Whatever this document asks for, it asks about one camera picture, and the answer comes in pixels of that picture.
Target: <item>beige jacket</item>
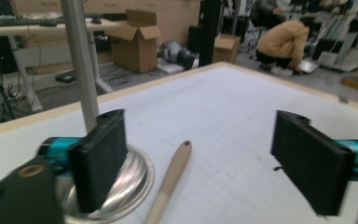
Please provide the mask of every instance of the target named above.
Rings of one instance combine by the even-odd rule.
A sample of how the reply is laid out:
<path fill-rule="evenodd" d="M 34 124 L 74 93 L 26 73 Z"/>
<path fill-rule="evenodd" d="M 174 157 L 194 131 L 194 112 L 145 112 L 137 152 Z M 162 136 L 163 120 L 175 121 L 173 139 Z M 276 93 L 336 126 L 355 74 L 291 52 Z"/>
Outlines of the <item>beige jacket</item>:
<path fill-rule="evenodd" d="M 260 37 L 257 50 L 271 57 L 292 58 L 292 66 L 301 63 L 310 29 L 301 21 L 286 21 Z"/>

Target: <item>shoe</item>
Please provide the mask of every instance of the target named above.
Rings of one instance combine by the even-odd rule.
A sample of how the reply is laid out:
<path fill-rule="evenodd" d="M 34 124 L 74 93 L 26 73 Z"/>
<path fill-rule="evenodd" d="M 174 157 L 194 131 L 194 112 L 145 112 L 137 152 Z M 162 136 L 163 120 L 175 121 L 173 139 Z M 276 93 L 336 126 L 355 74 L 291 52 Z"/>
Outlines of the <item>shoe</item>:
<path fill-rule="evenodd" d="M 290 69 L 282 69 L 281 67 L 274 66 L 271 69 L 271 73 L 274 75 L 279 75 L 283 77 L 290 77 L 293 74 L 293 71 Z"/>
<path fill-rule="evenodd" d="M 261 63 L 260 65 L 258 65 L 259 68 L 264 69 L 264 70 L 271 70 L 271 68 L 274 66 L 274 63 Z"/>

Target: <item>keyboard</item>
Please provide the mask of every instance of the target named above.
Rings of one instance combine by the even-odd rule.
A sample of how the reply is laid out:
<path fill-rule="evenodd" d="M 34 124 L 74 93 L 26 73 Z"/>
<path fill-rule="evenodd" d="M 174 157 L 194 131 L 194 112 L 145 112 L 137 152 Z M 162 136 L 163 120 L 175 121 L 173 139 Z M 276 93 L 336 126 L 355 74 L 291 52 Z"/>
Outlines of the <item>keyboard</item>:
<path fill-rule="evenodd" d="M 85 18 L 101 18 L 102 15 L 99 13 L 85 13 Z M 63 17 L 49 18 L 49 19 L 30 19 L 30 18 L 0 18 L 0 26 L 23 26 L 23 25 L 40 25 L 46 23 L 65 23 Z"/>

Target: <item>cardboard box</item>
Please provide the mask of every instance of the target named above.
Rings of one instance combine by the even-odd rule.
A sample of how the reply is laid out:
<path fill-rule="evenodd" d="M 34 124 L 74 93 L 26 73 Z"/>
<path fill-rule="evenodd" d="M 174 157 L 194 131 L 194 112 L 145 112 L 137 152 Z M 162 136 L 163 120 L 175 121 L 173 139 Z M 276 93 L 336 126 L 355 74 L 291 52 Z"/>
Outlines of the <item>cardboard box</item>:
<path fill-rule="evenodd" d="M 112 44 L 114 64 L 137 73 L 157 68 L 157 27 L 154 12 L 127 9 L 127 20 L 118 21 L 119 27 L 106 31 Z"/>
<path fill-rule="evenodd" d="M 236 35 L 220 35 L 214 40 L 213 63 L 235 63 L 241 38 Z"/>

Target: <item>metal bowl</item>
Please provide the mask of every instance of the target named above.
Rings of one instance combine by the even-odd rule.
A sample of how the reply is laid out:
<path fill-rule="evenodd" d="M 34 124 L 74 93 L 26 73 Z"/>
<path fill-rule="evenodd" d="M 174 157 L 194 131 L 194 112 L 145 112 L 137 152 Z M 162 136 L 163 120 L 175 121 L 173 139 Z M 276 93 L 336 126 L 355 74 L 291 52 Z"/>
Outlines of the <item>metal bowl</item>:
<path fill-rule="evenodd" d="M 154 166 L 140 148 L 128 145 L 128 151 L 117 180 L 100 210 L 90 214 L 80 213 L 72 178 L 58 181 L 57 194 L 66 223 L 110 223 L 127 215 L 142 202 L 153 185 Z"/>

